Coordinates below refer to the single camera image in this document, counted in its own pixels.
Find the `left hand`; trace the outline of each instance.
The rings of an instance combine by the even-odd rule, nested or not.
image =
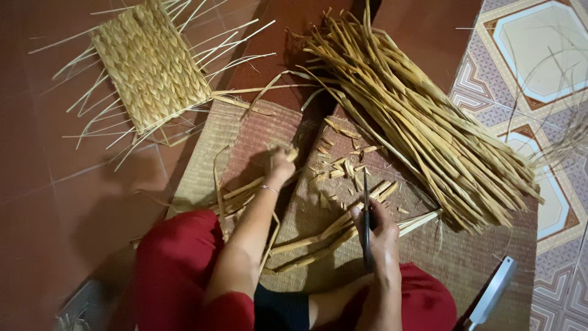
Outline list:
[[[275,190],[282,188],[284,183],[292,177],[296,166],[288,161],[287,152],[283,147],[278,147],[273,151],[270,159],[269,171],[265,178],[265,184]]]

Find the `silver bracelet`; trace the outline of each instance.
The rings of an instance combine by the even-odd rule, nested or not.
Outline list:
[[[267,186],[267,185],[261,185],[261,188],[268,188],[268,189],[270,189],[270,190],[274,191],[276,194],[278,194],[278,195],[280,194],[280,192],[278,192],[278,191],[274,190],[273,188],[271,188],[271,187],[269,187],[269,186]]]

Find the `brown tile floor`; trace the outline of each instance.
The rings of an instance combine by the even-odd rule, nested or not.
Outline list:
[[[139,2],[125,0],[126,5]],[[185,21],[198,3],[176,21]],[[219,3],[208,0],[201,12]],[[188,24],[186,36],[196,45],[242,25],[258,4],[259,0],[231,0],[219,5]],[[115,165],[106,162],[116,151],[105,150],[112,136],[84,138],[78,150],[76,138],[62,138],[77,135],[86,126],[87,115],[79,118],[78,109],[66,110],[96,81],[102,68],[94,65],[46,92],[63,81],[51,78],[88,47],[89,37],[32,55],[27,52],[113,17],[91,12],[122,6],[121,0],[13,0],[0,11],[4,46],[0,52],[1,330],[49,329],[61,304],[80,282],[162,217],[162,206],[134,192],[141,188],[170,199],[198,139],[195,135],[173,148],[143,142],[113,172]],[[212,48],[221,38],[197,47],[196,52]],[[219,57],[209,72],[221,69],[235,54],[229,51]],[[92,62],[80,64],[77,70]],[[113,91],[110,84],[100,85],[87,103],[102,100],[92,112],[115,101],[114,96],[105,98]],[[114,125],[124,116],[103,123]],[[192,112],[185,118],[199,124],[206,116]],[[117,127],[126,131],[128,124]],[[131,139],[125,137],[118,144],[128,145]]]

